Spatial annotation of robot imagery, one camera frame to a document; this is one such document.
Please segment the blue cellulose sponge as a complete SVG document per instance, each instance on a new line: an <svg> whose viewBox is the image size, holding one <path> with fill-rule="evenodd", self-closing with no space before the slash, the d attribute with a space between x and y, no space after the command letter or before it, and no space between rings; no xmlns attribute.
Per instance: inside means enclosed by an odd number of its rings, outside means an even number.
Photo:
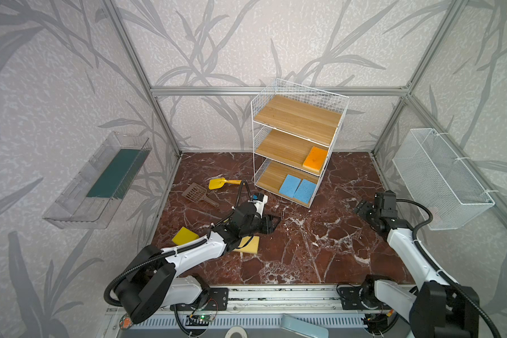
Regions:
<svg viewBox="0 0 507 338"><path fill-rule="evenodd" d="M301 203L309 205L311 198L314 195L315 189L316 189L315 183L303 179L300 182L299 186L297 187L293 195L293 198L297 201L300 201Z"/></svg>
<svg viewBox="0 0 507 338"><path fill-rule="evenodd" d="M293 198L300 184L301 178L287 175L283 181L283 184L280 186L278 193L283 196Z"/></svg>

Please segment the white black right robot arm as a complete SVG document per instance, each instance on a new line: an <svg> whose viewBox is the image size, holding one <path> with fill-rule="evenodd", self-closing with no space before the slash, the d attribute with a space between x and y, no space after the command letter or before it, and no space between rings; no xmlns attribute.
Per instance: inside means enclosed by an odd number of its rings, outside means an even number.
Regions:
<svg viewBox="0 0 507 338"><path fill-rule="evenodd" d="M457 283L422 246L418 228L398 217L401 200L393 191L361 201L353 210L399 255L416 290L400 287L390 277L368 275L351 290L338 287L344 309L393 310L410 326L410 337L478 337L479 297Z"/></svg>

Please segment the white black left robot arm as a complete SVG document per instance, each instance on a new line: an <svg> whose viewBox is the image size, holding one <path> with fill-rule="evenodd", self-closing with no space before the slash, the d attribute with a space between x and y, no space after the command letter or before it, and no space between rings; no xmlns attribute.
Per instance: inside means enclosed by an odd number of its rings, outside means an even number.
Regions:
<svg viewBox="0 0 507 338"><path fill-rule="evenodd" d="M212 225L207 234L187 244L159 249L145 246L129 266L105 288L104 301L126 311L134 324L144 322L162 306L207 303L209 286L182 274L205 261L243 247L254 235L270 235L281 218L265 214L263 201L247 201Z"/></svg>

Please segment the orange scrub sponge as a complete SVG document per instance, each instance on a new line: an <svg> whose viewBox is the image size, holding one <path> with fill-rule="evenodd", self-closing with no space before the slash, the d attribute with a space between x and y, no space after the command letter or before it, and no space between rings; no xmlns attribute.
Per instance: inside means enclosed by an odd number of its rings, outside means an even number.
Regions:
<svg viewBox="0 0 507 338"><path fill-rule="evenodd" d="M312 173L319 174L325 165L325 160L328 156L328 150L313 146L308 153L308 156L302 163L302 168L311 171Z"/></svg>

